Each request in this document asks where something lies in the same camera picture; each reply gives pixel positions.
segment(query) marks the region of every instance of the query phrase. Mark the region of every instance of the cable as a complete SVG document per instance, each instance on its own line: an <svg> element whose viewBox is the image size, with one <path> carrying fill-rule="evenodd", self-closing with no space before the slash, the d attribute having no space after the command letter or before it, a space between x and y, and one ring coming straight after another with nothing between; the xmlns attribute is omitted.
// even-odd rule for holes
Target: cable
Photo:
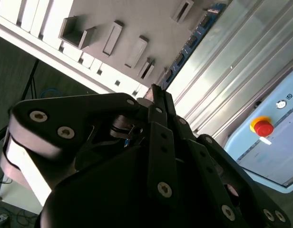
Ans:
<svg viewBox="0 0 293 228"><path fill-rule="evenodd" d="M31 93L31 98L33 99L33 90L32 90L32 84L30 85L30 93Z"/></svg>
<svg viewBox="0 0 293 228"><path fill-rule="evenodd" d="M54 97L61 97L61 96L62 96L62 93L61 93L59 90L57 90L57 89L55 89L55 88L48 88L48 89L44 90L44 91L41 93L40 98L41 98L41 99L45 98L45 95L46 95L46 93L48 93L48 92L54 92L54 93L55 93L55 96L54 96Z"/></svg>
<svg viewBox="0 0 293 228"><path fill-rule="evenodd" d="M26 87L25 87L25 89L24 89L23 95L22 95L22 97L21 97L21 101L25 100L25 98L26 98L27 92L28 92L29 87L30 87L30 85L31 85L31 81L33 80L33 76L34 76L34 74L35 74L35 72L36 72L36 69L37 69L38 64L39 64L39 60L37 59L37 60L35 61L34 65L33 65L33 68L32 68L32 71L31 71L31 73L30 73L30 76L29 76L28 82L27 82L27 84L26 84Z"/></svg>
<svg viewBox="0 0 293 228"><path fill-rule="evenodd" d="M34 77L32 78L32 82L33 82L33 89L34 89L34 99L37 99L37 90L36 90L36 82L34 80Z"/></svg>
<svg viewBox="0 0 293 228"><path fill-rule="evenodd" d="M19 215L21 213L22 210L20 210L18 213L17 213L17 223L19 223L21 226L24 226L24 227L28 227L30 225L30 222L26 219L26 222L27 224L23 224L19 221Z"/></svg>
<svg viewBox="0 0 293 228"><path fill-rule="evenodd" d="M29 226L30 224L35 224L35 221L33 221L33 220L36 220L37 217L38 217L38 216L31 216L31 217L26 216L26 215L25 215L25 210L23 210L23 209L21 209L17 214L15 214L15 213L11 212L10 210L8 210L8 209L6 209L6 208L3 208L3 207L0 207L0 210L3 210L3 211L5 211L6 213L8 213L10 219L11 219L12 217L15 216L17 222L18 222L20 225L24 226L24 227L27 227L27 226ZM20 218L20 217L21 217L21 218L24 218L24 219L27 221L27 224L22 224L21 222L19 222L19 218Z"/></svg>

